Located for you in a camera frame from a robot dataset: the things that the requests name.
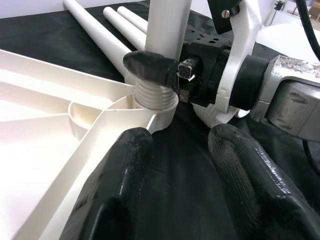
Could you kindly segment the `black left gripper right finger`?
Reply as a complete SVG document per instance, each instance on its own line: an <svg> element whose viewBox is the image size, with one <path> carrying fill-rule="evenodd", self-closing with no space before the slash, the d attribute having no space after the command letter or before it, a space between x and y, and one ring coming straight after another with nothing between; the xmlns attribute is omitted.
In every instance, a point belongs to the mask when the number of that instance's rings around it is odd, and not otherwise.
<svg viewBox="0 0 320 240"><path fill-rule="evenodd" d="M239 239L319 239L319 215L253 137L219 124L208 149Z"/></svg>

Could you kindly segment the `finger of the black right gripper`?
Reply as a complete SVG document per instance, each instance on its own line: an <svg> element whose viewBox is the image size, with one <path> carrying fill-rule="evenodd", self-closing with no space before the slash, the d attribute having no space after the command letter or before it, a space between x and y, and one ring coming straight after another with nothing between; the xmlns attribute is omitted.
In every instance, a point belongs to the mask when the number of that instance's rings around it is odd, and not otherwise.
<svg viewBox="0 0 320 240"><path fill-rule="evenodd" d="M126 69L137 78L156 85L177 88L179 61L149 51L132 51L123 57Z"/></svg>

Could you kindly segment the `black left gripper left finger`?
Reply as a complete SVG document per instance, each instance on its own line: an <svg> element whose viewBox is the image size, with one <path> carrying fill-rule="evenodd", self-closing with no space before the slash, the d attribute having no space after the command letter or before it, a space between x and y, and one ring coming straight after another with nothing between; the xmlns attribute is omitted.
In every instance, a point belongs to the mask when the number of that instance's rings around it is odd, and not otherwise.
<svg viewBox="0 0 320 240"><path fill-rule="evenodd" d="M60 239L134 239L137 204L153 154L146 128L125 130L84 183Z"/></svg>

